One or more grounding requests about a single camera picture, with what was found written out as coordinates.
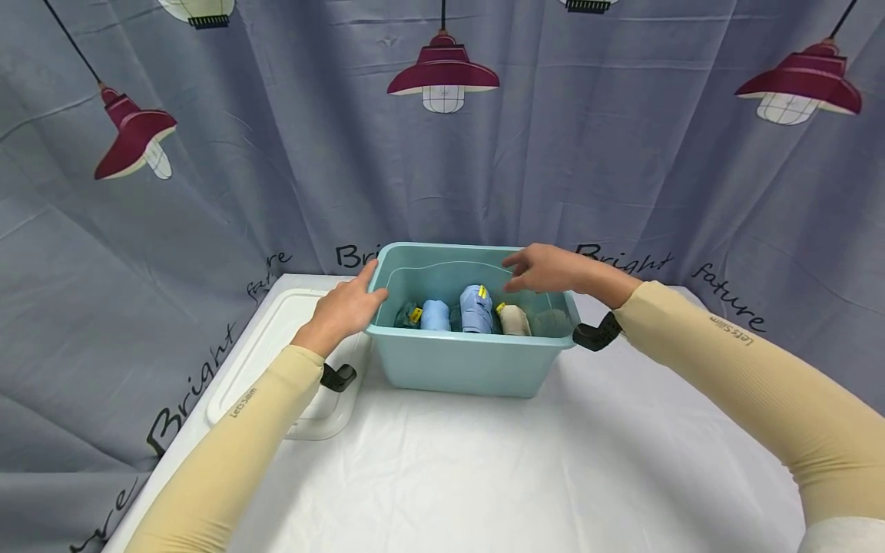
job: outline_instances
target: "lamp print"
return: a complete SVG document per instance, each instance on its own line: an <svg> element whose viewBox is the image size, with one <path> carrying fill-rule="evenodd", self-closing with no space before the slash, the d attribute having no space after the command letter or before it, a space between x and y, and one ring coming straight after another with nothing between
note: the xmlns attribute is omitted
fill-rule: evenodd
<svg viewBox="0 0 885 553"><path fill-rule="evenodd" d="M98 78L96 70L73 41L65 24L58 17L49 0L43 0L52 17L65 32L74 50L95 77L104 100L104 110L117 127L117 139L96 168L96 180L114 179L134 173L147 165L159 179L172 176L169 157L160 146L160 141L170 135L177 125L175 119L165 111L142 110L125 94L120 94L106 86Z"/></svg>
<svg viewBox="0 0 885 553"><path fill-rule="evenodd" d="M169 15L196 30L227 27L236 0L158 0Z"/></svg>
<svg viewBox="0 0 885 553"><path fill-rule="evenodd" d="M777 67L745 82L735 92L741 98L761 98L756 114L777 125L804 123L818 109L847 115L860 113L861 97L845 80L847 58L839 56L835 35L857 0L823 41L793 52Z"/></svg>
<svg viewBox="0 0 885 553"><path fill-rule="evenodd" d="M576 13L606 13L618 0L559 0L566 9Z"/></svg>
<svg viewBox="0 0 885 553"><path fill-rule="evenodd" d="M394 77L388 94L421 93L428 111L454 113L464 107L466 92L484 92L499 86L495 72L471 62L464 44L458 44L446 31L445 0L442 0L439 33L421 49L415 65Z"/></svg>

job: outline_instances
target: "printed backdrop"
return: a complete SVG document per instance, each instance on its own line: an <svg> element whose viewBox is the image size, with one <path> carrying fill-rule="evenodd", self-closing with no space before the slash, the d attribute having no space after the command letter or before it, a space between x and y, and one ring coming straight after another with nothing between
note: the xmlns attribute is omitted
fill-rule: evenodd
<svg viewBox="0 0 885 553"><path fill-rule="evenodd" d="M885 411L878 0L8 4L0 550L100 550L273 281L393 241L685 285Z"/></svg>

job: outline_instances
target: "white table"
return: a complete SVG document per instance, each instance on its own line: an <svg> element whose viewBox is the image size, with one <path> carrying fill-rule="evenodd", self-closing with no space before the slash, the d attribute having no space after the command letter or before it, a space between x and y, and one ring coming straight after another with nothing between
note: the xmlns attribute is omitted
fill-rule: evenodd
<svg viewBox="0 0 885 553"><path fill-rule="evenodd" d="M287 285L328 290L338 280ZM590 324L606 312L575 299ZM373 363L337 436L281 445L230 552L789 553L801 540L786 469L623 337L599 353L564 352L531 400L395 389ZM208 432L220 380L105 553L122 553Z"/></svg>

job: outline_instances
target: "light blue plastic bin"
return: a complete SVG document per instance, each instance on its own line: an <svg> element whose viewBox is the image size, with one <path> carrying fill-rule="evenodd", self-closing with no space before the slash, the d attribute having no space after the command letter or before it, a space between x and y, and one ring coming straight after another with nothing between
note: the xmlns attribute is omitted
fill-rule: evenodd
<svg viewBox="0 0 885 553"><path fill-rule="evenodd" d="M570 294L505 294L511 272L501 267L518 248L396 242L378 256L370 290L389 298L366 329L384 372L397 388L478 396L533 397L553 360L573 347L581 320ZM515 303L528 315L532 336L468 334L395 328L399 310L427 299L458 304L464 288L484 285L494 305Z"/></svg>

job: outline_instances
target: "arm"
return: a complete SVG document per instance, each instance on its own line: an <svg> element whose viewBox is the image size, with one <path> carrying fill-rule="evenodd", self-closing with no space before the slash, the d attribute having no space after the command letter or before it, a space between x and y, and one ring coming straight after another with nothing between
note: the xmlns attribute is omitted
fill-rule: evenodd
<svg viewBox="0 0 885 553"><path fill-rule="evenodd" d="M514 266L509 291L573 289L600 300L631 344L778 457L802 497L802 551L885 551L885 419L850 392L660 283L543 244L504 266Z"/></svg>
<svg viewBox="0 0 885 553"><path fill-rule="evenodd" d="M313 318L200 441L135 529L126 553L221 553L280 442L319 389L325 357L387 298L377 261L317 302Z"/></svg>
<svg viewBox="0 0 885 553"><path fill-rule="evenodd" d="M876 411L798 357L660 283L642 284L615 317L631 344L781 460L799 486L807 526L835 517L885 520L885 419Z"/></svg>
<svg viewBox="0 0 885 553"><path fill-rule="evenodd" d="M126 553L225 550L280 442L319 389L323 358L289 345L166 483Z"/></svg>

